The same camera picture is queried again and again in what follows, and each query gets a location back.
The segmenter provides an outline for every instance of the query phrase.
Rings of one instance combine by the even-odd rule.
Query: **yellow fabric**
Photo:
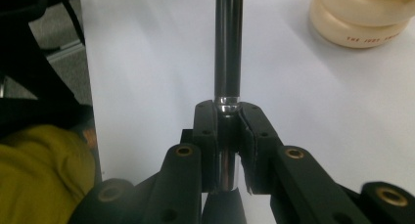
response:
[[[87,146],[67,130],[39,125],[0,139],[0,224],[68,223],[94,172]]]

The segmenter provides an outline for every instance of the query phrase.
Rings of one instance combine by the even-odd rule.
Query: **black cable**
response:
[[[75,28],[76,34],[82,43],[82,45],[85,45],[85,36],[83,35],[82,27],[79,23],[79,20],[76,16],[75,11],[73,10],[73,7],[70,5],[70,2],[68,0],[65,0],[62,2],[65,6],[65,9],[67,9],[67,12],[70,16],[70,19],[72,20],[73,27]]]

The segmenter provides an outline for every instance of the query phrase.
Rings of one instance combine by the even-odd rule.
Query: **black mechanical arm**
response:
[[[196,105],[161,171],[133,186],[97,185],[69,223],[247,223],[236,186],[271,195],[280,224],[415,223],[415,198],[392,184],[357,194],[337,184],[305,149],[284,146],[260,107],[239,102],[243,0],[216,0],[215,98]],[[202,213],[201,193],[208,193]]]

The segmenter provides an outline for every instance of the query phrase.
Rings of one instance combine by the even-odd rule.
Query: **screw hole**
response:
[[[189,152],[190,150],[186,148],[179,149],[179,154],[188,154]]]
[[[339,224],[353,224],[353,221],[350,219],[350,217],[344,213],[337,212],[333,214],[333,219],[335,219],[335,221]]]
[[[114,197],[114,196],[118,195],[119,192],[120,192],[120,190],[117,189],[117,188],[110,188],[110,189],[104,191],[103,195],[106,196],[106,197]]]
[[[392,201],[395,201],[395,202],[398,202],[400,200],[400,196],[398,196],[398,195],[396,195],[394,193],[388,192],[388,191],[384,192],[384,196],[387,199],[392,200]]]
[[[177,212],[173,209],[166,209],[161,213],[162,222],[172,222],[177,218]]]

